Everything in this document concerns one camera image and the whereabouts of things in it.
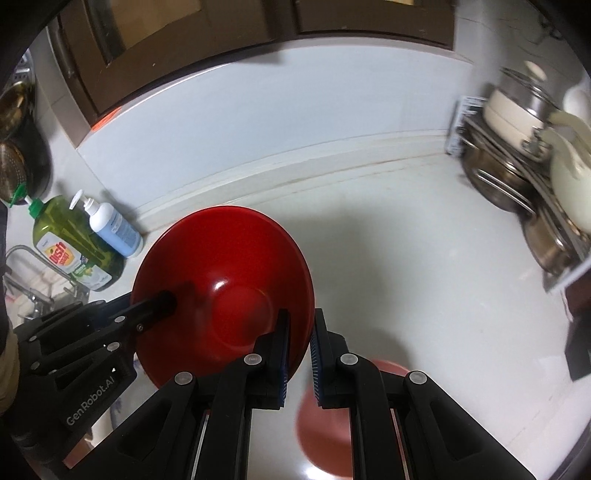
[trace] metal colander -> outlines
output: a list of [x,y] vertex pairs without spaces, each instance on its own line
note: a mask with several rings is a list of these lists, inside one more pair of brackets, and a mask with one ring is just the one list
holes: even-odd
[[[17,187],[26,182],[27,171],[21,152],[10,142],[0,142],[0,198],[10,203]],[[22,198],[17,198],[14,203],[22,202]]]

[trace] hand soap bottle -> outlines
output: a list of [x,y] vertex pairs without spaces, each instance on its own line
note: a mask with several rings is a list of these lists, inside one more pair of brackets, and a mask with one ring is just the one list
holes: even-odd
[[70,210],[79,200],[84,202],[84,210],[90,215],[89,223],[93,232],[124,257],[136,257],[141,252],[144,247],[142,236],[110,203],[99,203],[78,190],[72,198]]
[[[21,184],[15,197],[26,193]],[[119,279],[125,259],[90,229],[83,212],[70,210],[61,195],[47,203],[28,195],[24,198],[35,219],[33,245],[41,255],[91,290],[104,290]]]

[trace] countertop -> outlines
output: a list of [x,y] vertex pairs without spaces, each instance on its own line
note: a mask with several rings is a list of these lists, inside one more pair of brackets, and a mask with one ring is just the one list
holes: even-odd
[[[456,160],[374,164],[233,203],[295,239],[316,306],[351,351],[425,371],[538,480],[555,471],[591,418],[591,379],[570,380],[570,318],[560,296],[545,294],[517,217],[474,190]],[[164,230],[91,300],[127,293]],[[332,478],[313,468],[294,431],[310,384],[307,354],[285,408],[254,411],[249,478]]]

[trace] metal screw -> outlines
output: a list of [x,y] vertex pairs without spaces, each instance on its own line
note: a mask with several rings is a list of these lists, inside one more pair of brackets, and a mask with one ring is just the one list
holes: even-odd
[[179,372],[174,376],[174,382],[177,385],[187,385],[191,383],[191,380],[193,380],[193,376],[189,372]]
[[244,363],[247,365],[258,365],[262,362],[262,357],[258,353],[249,353],[244,357]]
[[354,353],[343,353],[343,355],[340,356],[340,361],[345,365],[354,365],[359,361],[359,358],[357,358],[357,355]]
[[410,381],[416,385],[423,385],[424,383],[427,383],[427,376],[419,370],[410,372],[410,375],[408,377]]

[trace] cabinet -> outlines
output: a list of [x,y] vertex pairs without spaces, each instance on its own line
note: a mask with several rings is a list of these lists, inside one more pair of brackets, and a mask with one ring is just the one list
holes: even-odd
[[[50,27],[91,125],[174,76],[259,53],[249,47],[372,35],[453,47],[450,0],[72,0]],[[231,57],[221,56],[237,52]]]

